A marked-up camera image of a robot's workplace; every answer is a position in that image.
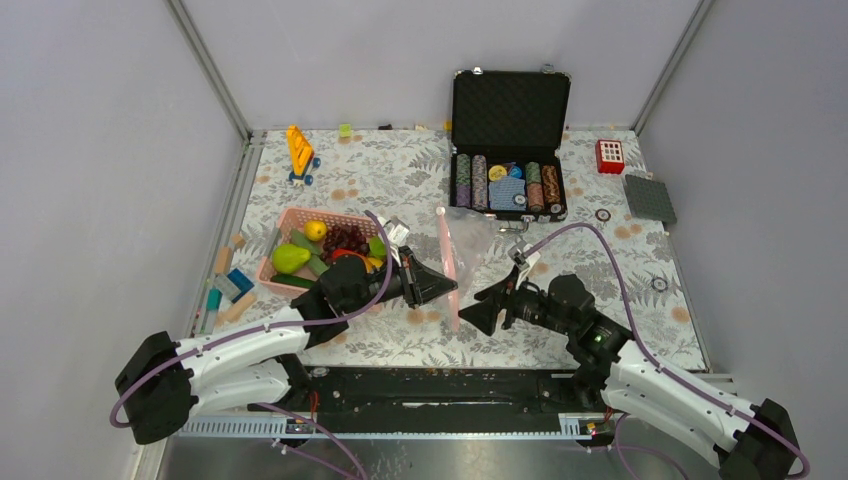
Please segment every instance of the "blue block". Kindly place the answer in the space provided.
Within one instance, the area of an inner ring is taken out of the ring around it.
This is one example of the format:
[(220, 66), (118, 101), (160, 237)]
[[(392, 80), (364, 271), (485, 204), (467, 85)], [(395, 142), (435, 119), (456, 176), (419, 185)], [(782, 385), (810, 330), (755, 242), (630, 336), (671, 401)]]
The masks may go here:
[(209, 290), (209, 296), (206, 297), (206, 310), (218, 310), (221, 306), (221, 291), (217, 288)]
[(234, 268), (232, 272), (228, 273), (227, 278), (239, 289), (239, 294), (233, 298), (233, 303), (237, 302), (239, 298), (243, 297), (245, 293), (253, 288), (253, 282), (245, 274), (241, 273), (241, 270), (238, 268)]

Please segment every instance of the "pink stick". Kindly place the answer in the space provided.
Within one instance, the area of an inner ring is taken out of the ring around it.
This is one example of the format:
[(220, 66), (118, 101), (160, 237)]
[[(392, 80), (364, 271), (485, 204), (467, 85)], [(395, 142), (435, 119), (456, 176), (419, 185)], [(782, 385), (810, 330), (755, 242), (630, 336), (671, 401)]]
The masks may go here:
[[(450, 230), (445, 220), (445, 207), (437, 207), (436, 215), (439, 217), (439, 248), (442, 250), (442, 268), (445, 276), (456, 280), (456, 267), (453, 263), (453, 250), (451, 249)], [(459, 291), (448, 293), (448, 308), (451, 315), (451, 329), (459, 331)]]

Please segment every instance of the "red dice box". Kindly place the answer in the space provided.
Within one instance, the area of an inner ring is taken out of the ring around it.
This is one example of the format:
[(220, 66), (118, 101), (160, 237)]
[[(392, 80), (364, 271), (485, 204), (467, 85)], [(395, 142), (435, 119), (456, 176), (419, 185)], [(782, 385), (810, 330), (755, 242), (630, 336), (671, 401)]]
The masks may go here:
[(624, 149), (618, 140), (598, 140), (595, 144), (598, 173), (621, 173), (624, 171)]

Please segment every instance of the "gray wall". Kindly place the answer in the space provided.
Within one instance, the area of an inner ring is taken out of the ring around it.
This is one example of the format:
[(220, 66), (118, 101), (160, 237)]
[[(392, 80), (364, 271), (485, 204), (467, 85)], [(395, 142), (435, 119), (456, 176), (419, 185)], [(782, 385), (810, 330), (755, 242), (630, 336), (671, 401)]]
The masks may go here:
[(0, 477), (123, 478), (112, 382), (184, 333), (240, 142), (164, 2), (0, 10)]
[(642, 135), (707, 346), (844, 478), (848, 2), (716, 2)]
[(697, 0), (187, 0), (254, 128), (442, 129), (457, 69), (574, 76), (566, 121), (629, 126)]

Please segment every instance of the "grapes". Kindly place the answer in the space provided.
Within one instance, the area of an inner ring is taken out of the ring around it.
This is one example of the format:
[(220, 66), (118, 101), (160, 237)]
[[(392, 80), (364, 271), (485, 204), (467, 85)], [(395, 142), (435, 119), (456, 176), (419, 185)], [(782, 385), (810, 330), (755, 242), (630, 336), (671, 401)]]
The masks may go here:
[(356, 225), (333, 225), (327, 231), (323, 244), (321, 260), (332, 261), (333, 253), (338, 249), (349, 250), (360, 255), (368, 255), (368, 241), (362, 229)]

